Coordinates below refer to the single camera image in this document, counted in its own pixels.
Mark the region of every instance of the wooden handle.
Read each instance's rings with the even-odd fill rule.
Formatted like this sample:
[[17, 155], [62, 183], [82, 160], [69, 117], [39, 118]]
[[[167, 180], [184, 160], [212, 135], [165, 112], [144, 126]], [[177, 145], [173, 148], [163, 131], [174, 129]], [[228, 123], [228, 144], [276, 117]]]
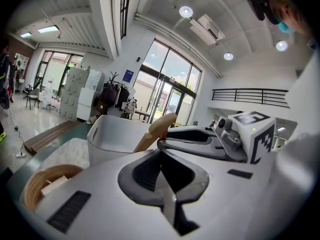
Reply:
[[146, 151], [158, 138], [166, 138], [168, 128], [176, 121], [176, 119], [177, 115], [175, 113], [170, 113], [153, 122], [148, 129], [149, 132], [144, 134], [133, 153]]

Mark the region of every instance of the white cabinet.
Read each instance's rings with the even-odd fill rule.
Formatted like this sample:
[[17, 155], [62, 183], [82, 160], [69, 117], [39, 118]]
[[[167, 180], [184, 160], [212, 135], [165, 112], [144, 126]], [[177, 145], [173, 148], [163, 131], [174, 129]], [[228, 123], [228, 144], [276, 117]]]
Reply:
[[86, 84], [89, 72], [71, 67], [61, 95], [59, 116], [62, 119], [76, 121], [81, 88]]

